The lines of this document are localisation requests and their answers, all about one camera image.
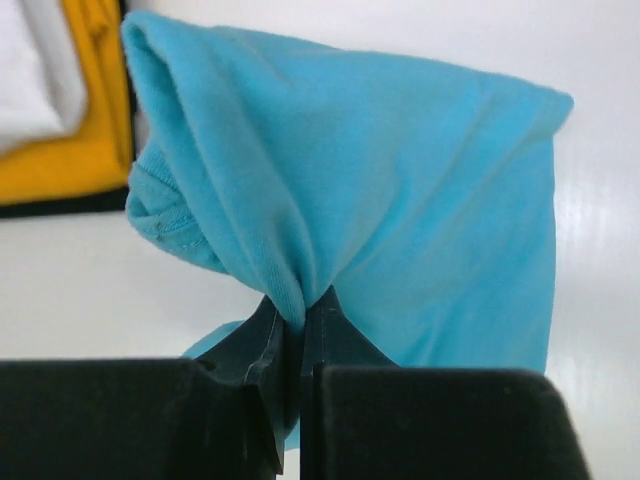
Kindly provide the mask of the turquoise t shirt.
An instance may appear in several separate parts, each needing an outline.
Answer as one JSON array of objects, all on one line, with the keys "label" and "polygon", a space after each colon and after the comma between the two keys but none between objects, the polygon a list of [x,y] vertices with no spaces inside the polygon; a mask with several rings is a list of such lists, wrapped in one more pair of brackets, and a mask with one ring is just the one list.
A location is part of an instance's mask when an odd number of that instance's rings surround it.
[{"label": "turquoise t shirt", "polygon": [[334,290],[399,364],[544,369],[569,94],[144,11],[121,37],[150,126],[126,202],[143,238],[294,332]]}]

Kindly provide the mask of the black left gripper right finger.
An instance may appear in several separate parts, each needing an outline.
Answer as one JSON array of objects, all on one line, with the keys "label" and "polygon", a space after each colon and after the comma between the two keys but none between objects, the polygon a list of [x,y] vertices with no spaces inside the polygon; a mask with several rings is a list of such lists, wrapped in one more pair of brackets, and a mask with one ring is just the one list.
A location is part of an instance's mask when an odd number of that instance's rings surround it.
[{"label": "black left gripper right finger", "polygon": [[403,368],[328,290],[307,312],[305,479],[590,477],[561,394],[521,369]]}]

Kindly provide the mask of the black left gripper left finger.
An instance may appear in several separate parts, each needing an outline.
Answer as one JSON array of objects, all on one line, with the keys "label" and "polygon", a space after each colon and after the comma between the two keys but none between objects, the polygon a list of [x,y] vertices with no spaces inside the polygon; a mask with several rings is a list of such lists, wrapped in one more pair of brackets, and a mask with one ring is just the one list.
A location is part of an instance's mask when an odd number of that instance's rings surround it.
[{"label": "black left gripper left finger", "polygon": [[263,300],[194,359],[1,365],[5,479],[272,479],[284,467],[284,322]]}]

